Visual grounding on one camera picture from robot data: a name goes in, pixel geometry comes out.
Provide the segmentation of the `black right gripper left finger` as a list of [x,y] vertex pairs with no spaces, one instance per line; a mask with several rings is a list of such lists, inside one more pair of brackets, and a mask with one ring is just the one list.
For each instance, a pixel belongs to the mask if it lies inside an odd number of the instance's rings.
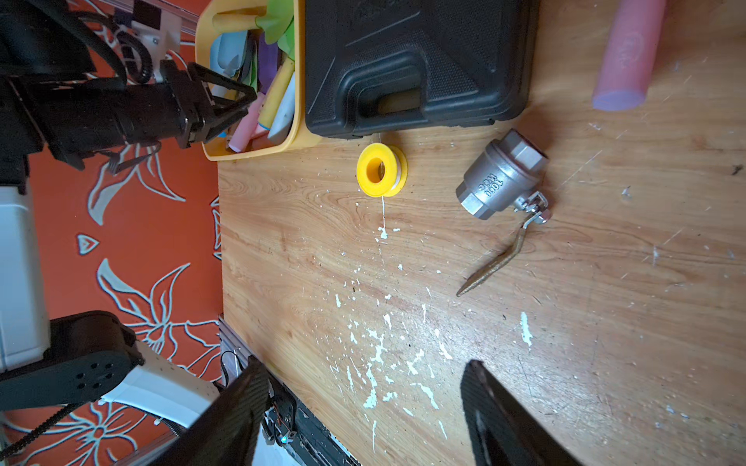
[[269,374],[254,356],[209,409],[153,463],[155,465],[250,465],[264,413]]

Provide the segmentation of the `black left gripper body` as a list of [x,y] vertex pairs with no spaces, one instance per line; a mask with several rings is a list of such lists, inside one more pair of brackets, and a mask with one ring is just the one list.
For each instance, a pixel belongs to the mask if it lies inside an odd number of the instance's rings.
[[41,83],[34,87],[34,118],[55,159],[75,169],[85,160],[125,145],[187,137],[201,97],[201,67],[185,70],[161,62],[165,77],[151,85],[118,85],[114,79]]

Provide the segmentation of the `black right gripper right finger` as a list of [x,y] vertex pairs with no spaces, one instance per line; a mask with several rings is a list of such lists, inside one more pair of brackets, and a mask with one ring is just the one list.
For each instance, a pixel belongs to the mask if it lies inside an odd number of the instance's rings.
[[579,463],[488,371],[483,362],[472,359],[465,365],[460,394],[476,464]]

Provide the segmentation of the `purple shovel pink handle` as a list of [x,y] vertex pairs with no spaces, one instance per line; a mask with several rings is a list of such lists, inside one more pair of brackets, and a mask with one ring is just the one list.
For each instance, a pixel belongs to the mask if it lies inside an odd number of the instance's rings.
[[664,0],[619,2],[592,96],[594,109],[621,112],[645,102],[665,11]]

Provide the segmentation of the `green shovel wooden handle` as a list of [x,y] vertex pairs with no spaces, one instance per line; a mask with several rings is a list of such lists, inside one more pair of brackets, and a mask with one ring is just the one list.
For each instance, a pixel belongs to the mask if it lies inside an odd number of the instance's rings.
[[213,16],[213,27],[219,33],[261,30],[266,45],[276,45],[295,61],[295,2],[268,1],[263,14],[234,10]]

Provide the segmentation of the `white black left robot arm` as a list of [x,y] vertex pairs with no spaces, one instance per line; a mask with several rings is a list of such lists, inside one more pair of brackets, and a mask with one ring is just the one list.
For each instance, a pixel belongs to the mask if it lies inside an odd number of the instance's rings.
[[[218,169],[174,140],[111,174],[107,157],[78,171],[29,157],[50,318],[117,314],[154,351],[208,381],[220,376],[221,227]],[[93,403],[60,421],[7,465],[113,465],[171,434],[124,405]]]

